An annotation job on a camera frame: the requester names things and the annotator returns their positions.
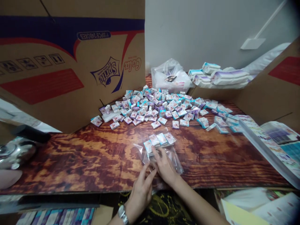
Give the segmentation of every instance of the yellow paper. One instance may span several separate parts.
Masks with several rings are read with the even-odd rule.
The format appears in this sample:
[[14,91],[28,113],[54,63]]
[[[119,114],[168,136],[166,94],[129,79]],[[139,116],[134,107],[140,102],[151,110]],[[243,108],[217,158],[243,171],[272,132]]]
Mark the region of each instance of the yellow paper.
[[269,225],[262,218],[253,215],[231,203],[221,199],[227,221],[232,225]]

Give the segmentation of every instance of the forearm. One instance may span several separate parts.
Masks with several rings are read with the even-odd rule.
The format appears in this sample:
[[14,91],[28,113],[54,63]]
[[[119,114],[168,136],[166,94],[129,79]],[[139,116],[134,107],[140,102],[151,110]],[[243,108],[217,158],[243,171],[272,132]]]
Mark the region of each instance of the forearm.
[[123,225],[123,221],[118,214],[116,214],[107,225]]
[[178,176],[172,188],[185,202],[199,224],[228,224],[226,219],[206,200],[198,195],[180,176]]

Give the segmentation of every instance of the wrist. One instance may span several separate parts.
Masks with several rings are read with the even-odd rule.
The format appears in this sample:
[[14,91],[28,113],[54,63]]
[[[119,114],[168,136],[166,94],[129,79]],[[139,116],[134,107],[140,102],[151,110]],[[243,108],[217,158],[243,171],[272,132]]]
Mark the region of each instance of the wrist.
[[128,222],[129,224],[133,224],[140,215],[138,214],[138,211],[134,209],[134,206],[131,205],[129,200],[124,205]]

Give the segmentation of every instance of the pile of small boxes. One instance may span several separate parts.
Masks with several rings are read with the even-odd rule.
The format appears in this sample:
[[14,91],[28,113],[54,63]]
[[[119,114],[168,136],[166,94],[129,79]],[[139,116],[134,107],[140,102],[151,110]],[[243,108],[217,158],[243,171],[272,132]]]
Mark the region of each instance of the pile of small boxes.
[[[211,109],[211,112],[216,115],[212,125],[209,125],[207,118],[203,117],[209,113],[206,109]],[[120,121],[125,121],[127,124],[133,123],[135,126],[151,121],[151,126],[156,129],[162,124],[165,125],[167,119],[173,118],[173,129],[179,129],[179,125],[189,127],[189,121],[195,119],[207,131],[216,127],[221,134],[225,134],[229,133],[226,129],[229,127],[235,133],[243,132],[239,126],[238,117],[231,115],[232,110],[218,104],[218,101],[193,99],[185,92],[172,94],[166,89],[157,90],[148,88],[147,85],[143,87],[143,91],[127,90],[123,101],[116,101],[115,105],[107,105],[99,110],[103,115],[117,114],[112,118],[113,123],[110,125],[112,130],[120,126]],[[101,117],[93,118],[91,123],[100,126]]]

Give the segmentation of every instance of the wood grain surface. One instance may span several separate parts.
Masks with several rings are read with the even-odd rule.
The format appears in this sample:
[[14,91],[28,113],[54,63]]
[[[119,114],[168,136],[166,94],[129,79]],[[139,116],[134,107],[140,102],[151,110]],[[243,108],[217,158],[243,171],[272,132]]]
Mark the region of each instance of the wood grain surface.
[[[151,76],[146,81],[150,86]],[[230,102],[222,103],[234,115],[243,114]],[[212,113],[205,117],[213,123]],[[167,127],[176,137],[174,147],[184,169],[182,177],[193,188],[290,186],[243,134],[219,134],[217,129],[207,132],[195,120],[190,121],[190,127],[173,130],[172,120],[155,131]],[[54,134],[21,167],[20,180],[0,194],[131,190],[143,166],[133,144],[154,130],[151,122],[136,127],[120,122],[115,130],[111,130],[111,123],[100,127],[89,124],[73,134]],[[154,183],[157,186],[161,180],[157,177]]]

